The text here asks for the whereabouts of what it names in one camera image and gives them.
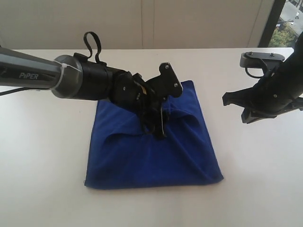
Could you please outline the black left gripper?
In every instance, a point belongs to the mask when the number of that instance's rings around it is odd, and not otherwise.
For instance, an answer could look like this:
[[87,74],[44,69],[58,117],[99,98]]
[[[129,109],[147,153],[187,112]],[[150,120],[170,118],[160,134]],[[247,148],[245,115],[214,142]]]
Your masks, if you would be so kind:
[[169,96],[180,97],[183,87],[170,63],[160,64],[159,72],[158,76],[147,81],[139,73],[116,72],[113,75],[111,102],[139,115],[144,134],[154,134],[156,139],[164,139],[167,113],[162,103]]

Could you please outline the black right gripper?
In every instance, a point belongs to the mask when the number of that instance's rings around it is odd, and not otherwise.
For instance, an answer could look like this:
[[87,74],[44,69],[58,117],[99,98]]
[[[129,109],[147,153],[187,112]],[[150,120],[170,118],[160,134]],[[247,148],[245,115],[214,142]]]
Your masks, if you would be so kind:
[[253,87],[226,92],[223,105],[244,107],[243,123],[274,119],[278,115],[303,109],[303,65],[281,63],[262,70],[264,76]]

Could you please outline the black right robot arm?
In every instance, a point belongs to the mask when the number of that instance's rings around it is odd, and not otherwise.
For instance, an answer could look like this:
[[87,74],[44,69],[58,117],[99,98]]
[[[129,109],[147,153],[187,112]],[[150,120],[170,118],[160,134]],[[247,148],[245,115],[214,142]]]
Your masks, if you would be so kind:
[[248,69],[261,69],[258,82],[246,89],[226,92],[223,105],[243,107],[241,120],[249,124],[274,119],[281,114],[303,109],[303,37],[295,43],[293,53],[285,58],[277,53],[244,52],[240,67],[250,77]]

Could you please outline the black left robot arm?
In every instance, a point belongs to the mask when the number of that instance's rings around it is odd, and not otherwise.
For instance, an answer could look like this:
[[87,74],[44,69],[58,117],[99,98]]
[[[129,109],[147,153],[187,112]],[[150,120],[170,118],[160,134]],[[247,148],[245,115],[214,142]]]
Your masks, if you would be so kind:
[[102,61],[91,62],[80,53],[50,61],[0,50],[0,83],[9,86],[11,93],[50,90],[58,98],[106,100],[135,113],[144,133],[163,139],[169,116],[162,104],[169,96],[181,96],[183,87],[169,63],[162,63],[159,72],[159,76],[144,81],[140,74],[109,67]]

